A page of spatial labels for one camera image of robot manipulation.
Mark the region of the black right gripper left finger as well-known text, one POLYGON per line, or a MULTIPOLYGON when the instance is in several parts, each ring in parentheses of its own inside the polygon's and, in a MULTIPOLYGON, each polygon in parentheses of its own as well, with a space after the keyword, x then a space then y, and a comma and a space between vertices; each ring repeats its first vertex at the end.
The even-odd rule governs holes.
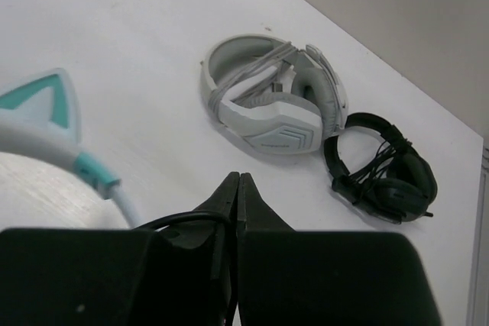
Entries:
POLYGON ((232 324, 238 182, 231 172, 192 211, 132 231, 133 325, 232 324))

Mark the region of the teal white cat-ear headphones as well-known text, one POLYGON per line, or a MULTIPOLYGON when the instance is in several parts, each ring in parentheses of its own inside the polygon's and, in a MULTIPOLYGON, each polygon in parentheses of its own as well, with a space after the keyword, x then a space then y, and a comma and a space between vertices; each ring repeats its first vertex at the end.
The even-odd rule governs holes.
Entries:
POLYGON ((82 145, 81 113, 66 70, 53 68, 1 86, 1 152, 73 174, 101 199, 112 200, 134 228, 141 216, 121 178, 82 145))

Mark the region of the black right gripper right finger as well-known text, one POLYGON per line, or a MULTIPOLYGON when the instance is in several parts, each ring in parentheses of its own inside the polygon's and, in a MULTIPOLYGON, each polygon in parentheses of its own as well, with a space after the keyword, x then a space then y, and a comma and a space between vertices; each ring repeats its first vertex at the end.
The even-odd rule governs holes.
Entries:
POLYGON ((238 187, 238 305, 243 325, 409 325, 399 234, 295 231, 249 173, 238 187))

